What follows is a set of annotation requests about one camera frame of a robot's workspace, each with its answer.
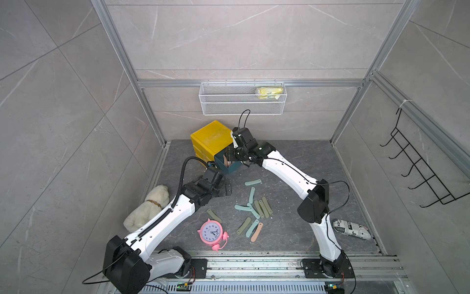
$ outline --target pink alarm clock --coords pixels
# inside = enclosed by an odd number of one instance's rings
[[[212,221],[207,219],[207,221],[202,225],[200,230],[197,230],[201,240],[212,247],[212,250],[219,251],[227,245],[228,234],[222,230],[222,225],[219,222]],[[224,246],[220,247],[220,242],[224,240]]]

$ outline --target yellow package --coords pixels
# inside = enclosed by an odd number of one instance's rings
[[[281,87],[259,87],[256,88],[256,94],[258,95],[259,99],[276,99],[278,100],[281,95],[276,95],[276,94],[282,94],[284,91],[284,88]]]

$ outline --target white cable tie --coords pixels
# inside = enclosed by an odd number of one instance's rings
[[[398,108],[401,108],[403,106],[403,104],[405,104],[406,101],[413,101],[413,100],[408,100],[408,99],[403,99],[403,102],[400,104],[400,106],[398,106]]]

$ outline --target brown collar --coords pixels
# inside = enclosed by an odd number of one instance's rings
[[[147,201],[148,201],[148,202],[152,202],[153,204],[157,205],[159,208],[162,208],[161,205],[160,205],[158,202],[156,202],[156,201],[153,201],[153,200],[150,200],[150,199],[147,200]]]

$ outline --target silicone strip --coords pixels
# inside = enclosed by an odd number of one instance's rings
[[[256,207],[256,210],[259,212],[259,215],[261,216],[261,218],[264,218],[264,213],[263,213],[263,211],[261,210],[261,206],[259,206],[259,202],[258,202],[258,201],[255,201],[255,207]]]
[[[265,204],[266,206],[266,209],[267,211],[269,212],[270,215],[273,215],[273,210],[271,209],[271,207],[269,206],[269,203],[267,202],[267,199],[266,197],[263,197],[261,198],[263,200],[263,203]]]
[[[248,206],[241,206],[241,205],[235,205],[236,210],[242,210],[242,211],[253,211],[253,207],[248,207]]]
[[[250,182],[245,182],[245,186],[251,186],[251,185],[256,185],[256,184],[261,184],[261,180],[254,180]]]
[[[253,234],[253,236],[252,236],[251,239],[250,239],[251,242],[256,241],[256,239],[257,239],[258,236],[259,236],[259,232],[261,232],[261,229],[262,229],[262,228],[263,228],[263,223],[260,222],[260,223],[258,224],[258,227],[256,228],[255,233]]]
[[[211,216],[211,218],[213,218],[215,221],[217,222],[222,222],[222,219],[218,216],[215,215],[215,213],[210,210],[210,209],[207,209],[206,212]]]
[[[243,224],[240,226],[240,228],[238,228],[238,230],[236,230],[236,234],[241,235],[243,233],[243,231],[246,229],[246,227],[248,227],[250,222],[251,222],[251,217],[247,217],[246,220],[243,222]]]
[[[263,214],[265,215],[266,218],[269,217],[269,212],[266,209],[266,206],[264,205],[263,201],[259,200],[259,206],[261,206],[261,209],[263,210]]]
[[[248,202],[253,204],[253,197],[255,196],[255,187],[252,187],[251,188],[251,191],[250,191],[250,198],[248,198]]]
[[[251,205],[251,203],[248,203],[248,206],[251,207],[251,213],[256,217],[257,220],[259,220],[260,216],[259,216],[259,214],[256,212],[256,210],[253,208],[253,206]]]
[[[246,234],[245,234],[245,236],[246,236],[247,238],[249,238],[249,237],[251,236],[251,234],[252,234],[253,231],[255,230],[256,226],[258,226],[258,224],[259,224],[259,220],[255,220],[255,221],[251,224],[251,226],[249,227],[248,231],[246,231]]]

